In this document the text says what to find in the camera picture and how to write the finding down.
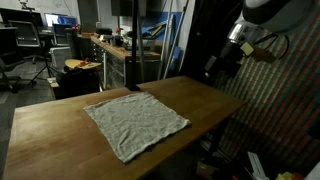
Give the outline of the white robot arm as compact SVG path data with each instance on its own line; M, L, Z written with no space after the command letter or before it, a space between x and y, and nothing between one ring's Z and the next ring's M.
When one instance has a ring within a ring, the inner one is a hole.
M318 8L317 0L244 0L220 53L204 66L205 76L213 78L225 72L234 77L241 68L245 44L253 46L263 30L273 35L298 31L317 14Z

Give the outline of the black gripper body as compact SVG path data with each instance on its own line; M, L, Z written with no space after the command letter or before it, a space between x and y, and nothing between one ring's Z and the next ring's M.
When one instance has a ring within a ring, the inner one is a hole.
M205 76L213 77L220 71L224 71L229 77L237 75L241 68L240 60L243 52L240 45L233 42L226 42L218 57L212 56L205 65Z

